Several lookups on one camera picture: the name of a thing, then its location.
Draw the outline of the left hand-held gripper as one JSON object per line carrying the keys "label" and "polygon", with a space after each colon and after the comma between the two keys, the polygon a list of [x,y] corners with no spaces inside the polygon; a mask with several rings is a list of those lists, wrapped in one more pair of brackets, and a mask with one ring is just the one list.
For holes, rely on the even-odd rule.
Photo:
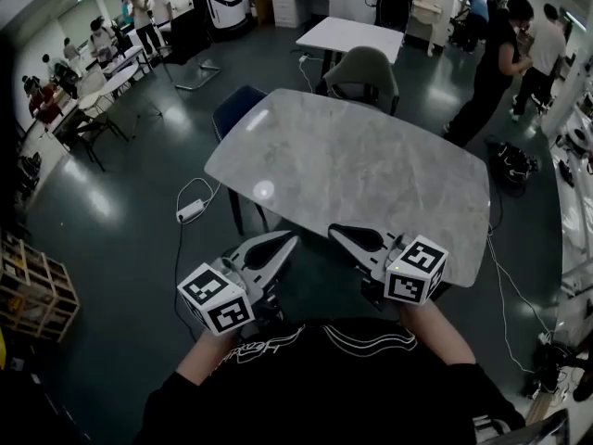
{"label": "left hand-held gripper", "polygon": [[216,337],[250,323],[260,330],[284,318],[273,293],[275,278],[298,241],[292,231],[252,237],[211,264],[202,263],[177,285],[177,292]]}

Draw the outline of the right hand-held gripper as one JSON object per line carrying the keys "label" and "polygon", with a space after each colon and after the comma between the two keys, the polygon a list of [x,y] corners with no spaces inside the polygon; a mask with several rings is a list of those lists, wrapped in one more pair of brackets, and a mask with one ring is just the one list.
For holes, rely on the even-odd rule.
{"label": "right hand-held gripper", "polygon": [[421,306],[443,279],[448,251],[422,235],[396,238],[374,225],[334,222],[328,236],[371,274],[361,293],[379,310],[388,299]]}

